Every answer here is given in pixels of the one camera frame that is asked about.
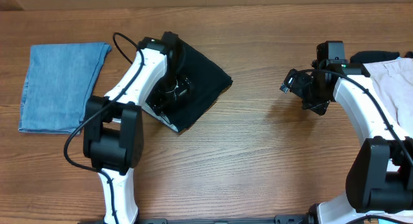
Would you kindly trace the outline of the black shorts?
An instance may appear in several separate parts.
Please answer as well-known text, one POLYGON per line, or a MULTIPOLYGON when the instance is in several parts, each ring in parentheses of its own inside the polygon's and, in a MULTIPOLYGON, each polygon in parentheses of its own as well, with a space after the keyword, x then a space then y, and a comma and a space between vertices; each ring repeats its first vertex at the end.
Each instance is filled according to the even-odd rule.
POLYGON ((220 93, 232 85, 232 78, 213 61, 186 42, 182 45, 185 64, 178 73, 187 76, 193 84, 193 95, 185 104, 165 112, 163 116, 157 116, 147 104, 142 106, 146 113, 175 132, 190 128, 213 105, 220 93))

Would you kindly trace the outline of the blue denim garment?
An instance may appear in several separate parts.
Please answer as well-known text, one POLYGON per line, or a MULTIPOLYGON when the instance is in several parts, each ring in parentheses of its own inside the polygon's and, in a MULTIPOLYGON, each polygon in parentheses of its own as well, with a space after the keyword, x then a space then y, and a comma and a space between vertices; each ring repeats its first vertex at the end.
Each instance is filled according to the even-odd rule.
POLYGON ((73 132, 111 49, 105 42, 32 45, 18 131, 73 132))

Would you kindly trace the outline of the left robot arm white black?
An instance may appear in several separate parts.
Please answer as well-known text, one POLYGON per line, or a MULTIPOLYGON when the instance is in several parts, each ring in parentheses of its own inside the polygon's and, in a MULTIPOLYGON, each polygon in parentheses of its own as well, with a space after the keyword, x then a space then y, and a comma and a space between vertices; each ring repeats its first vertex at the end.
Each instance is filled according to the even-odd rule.
POLYGON ((186 50, 177 34, 145 37, 120 82, 105 96, 86 103, 84 155, 102 182, 106 214, 103 223, 137 223, 133 174, 143 150, 142 109, 164 117, 188 102, 194 86, 179 75, 186 50))

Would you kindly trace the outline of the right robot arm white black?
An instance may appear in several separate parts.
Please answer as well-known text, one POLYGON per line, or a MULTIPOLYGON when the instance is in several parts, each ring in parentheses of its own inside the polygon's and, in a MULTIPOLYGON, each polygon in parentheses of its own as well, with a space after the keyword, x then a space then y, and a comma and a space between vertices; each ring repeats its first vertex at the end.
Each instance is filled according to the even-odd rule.
POLYGON ((341 41, 317 46, 307 70, 292 69, 280 89, 322 116, 331 102, 346 112, 361 148, 345 191, 312 205, 296 223, 363 223, 372 219, 412 223, 412 137, 391 117, 374 90, 370 72, 345 58, 341 41))

